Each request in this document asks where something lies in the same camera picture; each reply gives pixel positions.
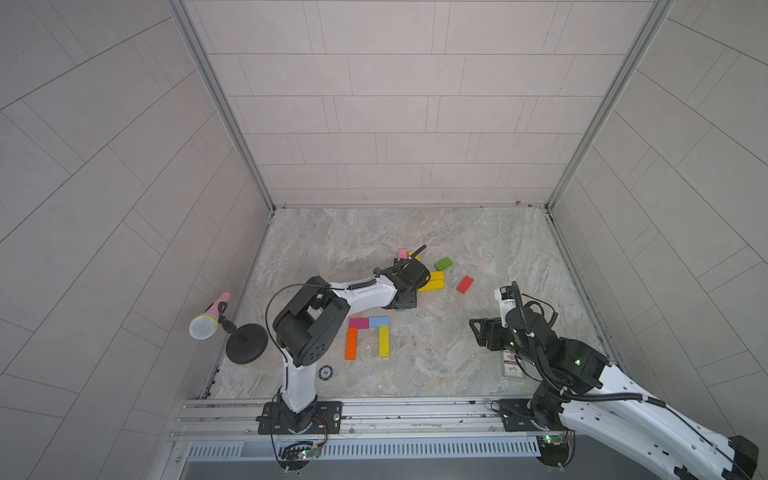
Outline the red block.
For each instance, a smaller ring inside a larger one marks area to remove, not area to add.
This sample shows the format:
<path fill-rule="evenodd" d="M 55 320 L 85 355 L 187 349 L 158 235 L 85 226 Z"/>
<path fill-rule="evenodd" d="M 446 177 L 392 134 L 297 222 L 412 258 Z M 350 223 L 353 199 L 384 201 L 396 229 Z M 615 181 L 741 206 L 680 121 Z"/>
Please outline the red block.
<path fill-rule="evenodd" d="M 474 283 L 474 279 L 470 276 L 465 276 L 457 285 L 456 290 L 461 294 L 466 294 Z"/>

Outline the light blue block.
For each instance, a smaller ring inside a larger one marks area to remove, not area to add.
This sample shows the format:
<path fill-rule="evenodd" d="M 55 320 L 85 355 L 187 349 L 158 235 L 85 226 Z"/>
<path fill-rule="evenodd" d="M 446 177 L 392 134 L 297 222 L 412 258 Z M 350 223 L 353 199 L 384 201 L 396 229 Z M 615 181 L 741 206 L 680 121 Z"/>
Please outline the light blue block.
<path fill-rule="evenodd" d="M 369 317 L 368 326 L 370 328 L 388 327 L 390 325 L 389 318 L 385 316 Z"/>

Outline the magenta block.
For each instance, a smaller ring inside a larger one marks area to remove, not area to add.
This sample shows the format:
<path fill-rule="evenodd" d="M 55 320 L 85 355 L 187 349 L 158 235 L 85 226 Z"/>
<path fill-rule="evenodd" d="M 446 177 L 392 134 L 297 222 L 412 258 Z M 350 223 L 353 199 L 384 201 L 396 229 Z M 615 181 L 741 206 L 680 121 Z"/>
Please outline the magenta block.
<path fill-rule="evenodd" d="M 349 328 L 358 329 L 358 330 L 367 330 L 370 328 L 370 319 L 369 318 L 350 318 Z"/>

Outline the orange block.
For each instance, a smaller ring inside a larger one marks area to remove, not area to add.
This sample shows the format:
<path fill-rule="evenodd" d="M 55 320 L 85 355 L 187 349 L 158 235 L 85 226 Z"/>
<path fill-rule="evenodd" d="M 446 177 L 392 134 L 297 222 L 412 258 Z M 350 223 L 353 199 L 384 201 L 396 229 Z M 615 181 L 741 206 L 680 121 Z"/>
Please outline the orange block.
<path fill-rule="evenodd" d="M 344 352 L 344 358 L 346 360 L 355 360 L 357 356 L 357 340 L 358 340 L 358 329 L 357 328 L 348 328 L 347 329 L 347 337 L 346 337 L 346 344 L 345 344 L 345 352 Z"/>

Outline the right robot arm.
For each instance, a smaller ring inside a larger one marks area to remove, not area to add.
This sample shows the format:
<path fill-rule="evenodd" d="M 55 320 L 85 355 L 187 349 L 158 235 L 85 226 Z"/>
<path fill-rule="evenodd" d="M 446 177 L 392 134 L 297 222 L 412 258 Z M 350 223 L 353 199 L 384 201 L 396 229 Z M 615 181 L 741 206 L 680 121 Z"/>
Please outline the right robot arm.
<path fill-rule="evenodd" d="M 529 363 L 538 387 L 527 399 L 495 400 L 506 423 L 541 431 L 540 460 L 565 466 L 574 448 L 570 432 L 588 435 L 664 479 L 751 479 L 758 447 L 746 437 L 726 437 L 689 419 L 625 374 L 588 344 L 553 329 L 549 303 L 512 283 L 495 291 L 500 314 L 471 319 L 479 346 Z"/>

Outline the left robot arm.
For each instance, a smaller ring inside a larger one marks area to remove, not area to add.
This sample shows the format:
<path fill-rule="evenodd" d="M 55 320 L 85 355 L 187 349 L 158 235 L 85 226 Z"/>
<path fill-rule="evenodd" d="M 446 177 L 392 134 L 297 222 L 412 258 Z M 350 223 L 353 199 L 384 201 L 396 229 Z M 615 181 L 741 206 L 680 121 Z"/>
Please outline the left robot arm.
<path fill-rule="evenodd" d="M 429 269 L 416 258 L 425 249 L 422 245 L 408 258 L 376 268 L 366 280 L 334 283 L 314 276 L 300 285 L 272 324 L 276 345 L 285 358 L 283 406 L 300 414 L 316 401 L 316 363 L 348 317 L 373 308 L 417 306 L 418 290 L 431 278 Z"/>

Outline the green block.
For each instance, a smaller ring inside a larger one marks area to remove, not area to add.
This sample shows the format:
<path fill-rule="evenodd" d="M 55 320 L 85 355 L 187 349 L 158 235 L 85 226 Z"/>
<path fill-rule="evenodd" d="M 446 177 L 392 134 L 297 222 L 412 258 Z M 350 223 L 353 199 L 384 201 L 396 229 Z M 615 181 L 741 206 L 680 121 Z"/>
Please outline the green block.
<path fill-rule="evenodd" d="M 434 264 L 437 271 L 444 271 L 453 265 L 453 260 L 449 257 L 444 257 Z"/>

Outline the playing card box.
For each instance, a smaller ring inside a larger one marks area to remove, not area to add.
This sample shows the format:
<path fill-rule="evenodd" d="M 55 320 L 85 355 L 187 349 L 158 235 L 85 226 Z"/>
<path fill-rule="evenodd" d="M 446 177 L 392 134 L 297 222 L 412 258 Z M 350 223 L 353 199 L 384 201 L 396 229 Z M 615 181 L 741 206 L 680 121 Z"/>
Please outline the playing card box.
<path fill-rule="evenodd" d="M 501 371 L 502 377 L 511 380 L 524 380 L 525 374 L 518 365 L 512 352 L 501 352 Z"/>

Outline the right circuit board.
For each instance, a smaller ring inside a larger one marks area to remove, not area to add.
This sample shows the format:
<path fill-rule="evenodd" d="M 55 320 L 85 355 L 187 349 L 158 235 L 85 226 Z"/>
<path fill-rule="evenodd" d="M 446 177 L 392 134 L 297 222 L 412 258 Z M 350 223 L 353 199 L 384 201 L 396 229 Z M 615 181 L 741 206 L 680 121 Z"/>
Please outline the right circuit board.
<path fill-rule="evenodd" d="M 548 468 L 564 469 L 571 461 L 571 442 L 566 434 L 536 437 L 539 457 L 537 460 Z"/>

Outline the circuit board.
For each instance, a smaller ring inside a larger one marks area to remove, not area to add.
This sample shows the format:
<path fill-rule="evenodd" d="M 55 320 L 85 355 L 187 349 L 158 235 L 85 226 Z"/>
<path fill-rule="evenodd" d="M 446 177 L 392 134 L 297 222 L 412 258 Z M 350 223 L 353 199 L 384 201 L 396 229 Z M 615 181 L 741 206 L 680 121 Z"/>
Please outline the circuit board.
<path fill-rule="evenodd" d="M 539 457 L 537 460 L 548 468 L 564 469 L 571 461 L 571 442 L 566 434 L 536 437 Z"/>
<path fill-rule="evenodd" d="M 300 471 L 321 453 L 322 448 L 313 442 L 299 441 L 280 448 L 278 464 L 286 472 Z"/>

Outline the black microphone stand base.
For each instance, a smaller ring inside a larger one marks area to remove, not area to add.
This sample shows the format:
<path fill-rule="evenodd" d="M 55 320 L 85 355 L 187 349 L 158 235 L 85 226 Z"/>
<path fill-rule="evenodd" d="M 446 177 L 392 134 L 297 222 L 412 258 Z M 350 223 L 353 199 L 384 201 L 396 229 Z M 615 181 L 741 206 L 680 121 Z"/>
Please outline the black microphone stand base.
<path fill-rule="evenodd" d="M 234 364 L 246 365 L 257 360 L 265 351 L 269 337 L 264 327 L 246 324 L 232 333 L 225 346 L 227 358 Z"/>

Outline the left circuit board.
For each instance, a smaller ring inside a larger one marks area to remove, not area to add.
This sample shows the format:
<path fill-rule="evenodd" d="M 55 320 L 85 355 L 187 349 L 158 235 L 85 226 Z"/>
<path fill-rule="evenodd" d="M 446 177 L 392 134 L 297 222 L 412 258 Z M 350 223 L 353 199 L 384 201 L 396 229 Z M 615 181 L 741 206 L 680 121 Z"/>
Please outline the left circuit board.
<path fill-rule="evenodd" d="M 280 448 L 278 464 L 286 472 L 300 471 L 321 453 L 322 448 L 313 442 L 299 441 Z"/>

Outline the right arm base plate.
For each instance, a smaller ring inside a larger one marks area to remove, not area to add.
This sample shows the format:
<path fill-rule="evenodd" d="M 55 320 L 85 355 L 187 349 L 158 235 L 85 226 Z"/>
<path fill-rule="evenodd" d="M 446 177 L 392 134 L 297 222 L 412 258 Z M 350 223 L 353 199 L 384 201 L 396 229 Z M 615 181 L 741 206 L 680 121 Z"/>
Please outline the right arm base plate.
<path fill-rule="evenodd" d="M 557 401 L 541 397 L 500 399 L 492 403 L 492 410 L 501 418 L 506 432 L 565 430 Z"/>

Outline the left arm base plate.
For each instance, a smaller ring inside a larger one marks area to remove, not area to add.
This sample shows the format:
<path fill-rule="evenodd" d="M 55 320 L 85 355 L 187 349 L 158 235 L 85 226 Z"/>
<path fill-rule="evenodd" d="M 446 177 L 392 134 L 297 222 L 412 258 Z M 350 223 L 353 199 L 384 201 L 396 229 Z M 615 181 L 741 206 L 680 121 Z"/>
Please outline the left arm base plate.
<path fill-rule="evenodd" d="M 282 400 L 268 402 L 259 421 L 259 435 L 338 434 L 343 403 L 318 401 L 310 403 L 299 413 L 293 412 Z"/>

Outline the aluminium mounting rail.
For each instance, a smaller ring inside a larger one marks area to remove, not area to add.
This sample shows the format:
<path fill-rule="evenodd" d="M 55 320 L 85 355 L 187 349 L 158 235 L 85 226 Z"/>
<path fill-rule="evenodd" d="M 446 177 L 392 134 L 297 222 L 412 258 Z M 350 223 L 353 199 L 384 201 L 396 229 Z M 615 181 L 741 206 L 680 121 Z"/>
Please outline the aluminium mounting rail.
<path fill-rule="evenodd" d="M 564 431 L 506 432 L 492 410 L 500 399 L 526 397 L 416 397 L 330 399 L 343 403 L 338 434 L 259 435 L 259 421 L 270 400 L 200 400 L 186 402 L 171 428 L 176 441 L 265 439 L 275 443 L 300 440 L 357 440 L 428 437 L 501 437 L 565 434 L 578 431 L 590 435 L 614 433 L 624 438 L 640 434 L 659 437 L 670 425 L 668 408 L 637 401 L 572 402 L 562 407 Z"/>

